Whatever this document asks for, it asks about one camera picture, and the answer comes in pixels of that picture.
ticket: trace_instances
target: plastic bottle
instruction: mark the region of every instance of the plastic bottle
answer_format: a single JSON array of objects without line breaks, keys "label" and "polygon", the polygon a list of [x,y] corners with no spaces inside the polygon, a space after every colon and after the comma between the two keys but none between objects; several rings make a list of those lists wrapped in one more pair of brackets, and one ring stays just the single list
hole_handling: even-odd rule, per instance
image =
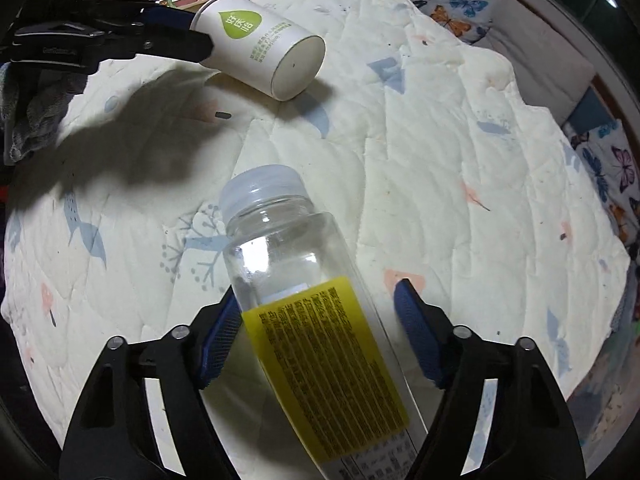
[{"label": "plastic bottle", "polygon": [[426,430],[334,217],[280,165],[233,178],[220,209],[247,331],[309,455],[330,480],[403,479]]}]

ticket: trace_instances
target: metal screw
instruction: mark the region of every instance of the metal screw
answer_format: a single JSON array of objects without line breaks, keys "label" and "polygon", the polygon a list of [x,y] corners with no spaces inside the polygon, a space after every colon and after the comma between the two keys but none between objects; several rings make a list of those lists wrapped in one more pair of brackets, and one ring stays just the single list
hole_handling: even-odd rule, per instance
[{"label": "metal screw", "polygon": [[525,350],[534,350],[536,348],[536,342],[530,337],[523,337],[520,340],[520,346]]},{"label": "metal screw", "polygon": [[124,338],[119,335],[113,336],[111,339],[107,341],[107,348],[109,350],[117,350],[124,343]]},{"label": "metal screw", "polygon": [[173,330],[171,330],[171,335],[174,339],[184,339],[191,333],[189,327],[186,325],[178,325]]},{"label": "metal screw", "polygon": [[471,330],[464,325],[458,325],[453,327],[453,335],[459,339],[469,339],[471,337]]}]

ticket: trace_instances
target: green leaf logo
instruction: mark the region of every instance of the green leaf logo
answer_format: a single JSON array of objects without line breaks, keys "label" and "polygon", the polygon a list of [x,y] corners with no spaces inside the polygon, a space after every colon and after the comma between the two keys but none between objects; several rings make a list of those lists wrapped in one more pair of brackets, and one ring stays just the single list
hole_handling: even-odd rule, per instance
[{"label": "green leaf logo", "polygon": [[262,23],[262,16],[252,10],[228,10],[220,12],[222,26],[232,40],[240,40],[251,34]]}]

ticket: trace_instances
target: paper cup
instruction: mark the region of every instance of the paper cup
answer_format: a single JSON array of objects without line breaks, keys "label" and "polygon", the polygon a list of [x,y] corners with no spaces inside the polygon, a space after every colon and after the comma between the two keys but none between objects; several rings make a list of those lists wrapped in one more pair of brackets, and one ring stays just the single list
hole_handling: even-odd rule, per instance
[{"label": "paper cup", "polygon": [[202,62],[278,101],[302,92],[320,70],[324,40],[251,0],[210,0],[191,29],[209,34],[213,52]]}]

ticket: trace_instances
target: bottle label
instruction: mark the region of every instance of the bottle label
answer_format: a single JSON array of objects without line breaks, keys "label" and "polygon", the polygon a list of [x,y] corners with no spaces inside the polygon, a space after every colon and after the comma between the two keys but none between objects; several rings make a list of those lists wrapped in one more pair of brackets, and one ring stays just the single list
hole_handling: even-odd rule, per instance
[{"label": "bottle label", "polygon": [[[354,472],[375,447],[375,456],[385,449],[392,473],[384,474],[384,467],[376,478],[403,478],[415,457],[405,431],[408,415],[346,277],[243,312],[242,318],[278,400],[316,464],[342,463],[346,470],[340,474],[357,478],[348,470]],[[387,453],[387,447],[398,446],[401,452]],[[376,469],[360,474],[367,479]]]}]

